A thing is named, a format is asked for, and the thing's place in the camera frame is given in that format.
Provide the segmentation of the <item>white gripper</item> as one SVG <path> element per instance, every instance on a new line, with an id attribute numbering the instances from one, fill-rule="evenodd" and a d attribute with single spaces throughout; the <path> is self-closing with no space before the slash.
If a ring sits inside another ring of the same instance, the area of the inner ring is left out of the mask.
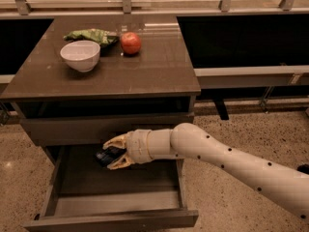
<path id="1" fill-rule="evenodd" d="M 134 130 L 128 134 L 121 134 L 106 141 L 102 149 L 107 150 L 109 147 L 116 147 L 127 150 L 120 157 L 114 159 L 107 165 L 109 170 L 126 168 L 132 164 L 143 164 L 151 162 L 153 159 L 148 150 L 148 135 L 150 130 Z"/>

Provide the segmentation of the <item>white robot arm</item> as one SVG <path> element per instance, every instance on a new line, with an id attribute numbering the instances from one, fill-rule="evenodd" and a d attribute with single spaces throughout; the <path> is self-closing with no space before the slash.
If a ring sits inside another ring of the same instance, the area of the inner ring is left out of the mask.
<path id="1" fill-rule="evenodd" d="M 126 152 L 111 170 L 153 160 L 194 159 L 223 169 L 303 221 L 309 220 L 309 175 L 227 146 L 199 127 L 182 123 L 165 130 L 132 130 L 103 144 Z"/>

